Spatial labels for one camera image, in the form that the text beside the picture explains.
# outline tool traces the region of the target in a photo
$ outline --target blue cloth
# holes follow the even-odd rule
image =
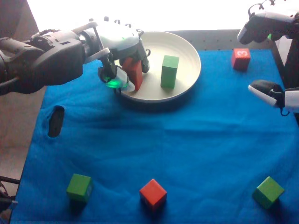
[[[36,121],[12,223],[299,223],[299,129],[247,89],[257,79],[282,85],[269,50],[252,50],[247,72],[232,51],[200,51],[201,75],[181,99],[140,105],[116,97],[97,76],[47,88]],[[65,108],[61,133],[48,134],[55,108]],[[66,194],[73,173],[94,189],[81,213]],[[285,193],[275,210],[252,198],[268,176]],[[168,192],[151,215],[139,189],[156,179]]]

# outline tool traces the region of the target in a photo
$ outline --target green block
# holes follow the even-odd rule
[[[162,65],[161,87],[174,88],[176,83],[179,57],[165,55]]]
[[[88,202],[92,190],[93,183],[90,177],[73,174],[66,192],[70,199],[86,203]]]
[[[265,209],[270,208],[279,196],[284,193],[284,189],[271,177],[267,177],[254,191],[253,198]]]

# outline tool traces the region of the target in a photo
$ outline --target brown floor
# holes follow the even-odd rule
[[[25,0],[0,0],[0,20],[0,37],[24,41],[38,32]],[[30,95],[9,93],[0,96],[1,176],[20,179],[44,91],[45,88]],[[17,185],[3,184],[9,195],[16,194]],[[9,215],[10,211],[6,211],[0,217]]]

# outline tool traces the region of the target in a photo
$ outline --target round plate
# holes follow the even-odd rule
[[[144,48],[150,49],[149,71],[143,74],[139,91],[122,95],[139,102],[157,103],[175,99],[189,90],[199,77],[201,62],[195,48],[185,39],[167,32],[145,32]],[[164,55],[179,57],[174,89],[162,88],[161,72]]]

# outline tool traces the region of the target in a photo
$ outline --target red block with number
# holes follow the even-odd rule
[[[152,211],[157,210],[165,201],[167,192],[157,181],[152,179],[140,191],[141,199],[149,206]]]
[[[141,61],[134,62],[131,57],[128,57],[123,63],[122,69],[127,73],[130,81],[134,84],[135,91],[138,91],[142,84]]]
[[[249,49],[234,49],[232,67],[236,70],[246,71],[250,62]]]

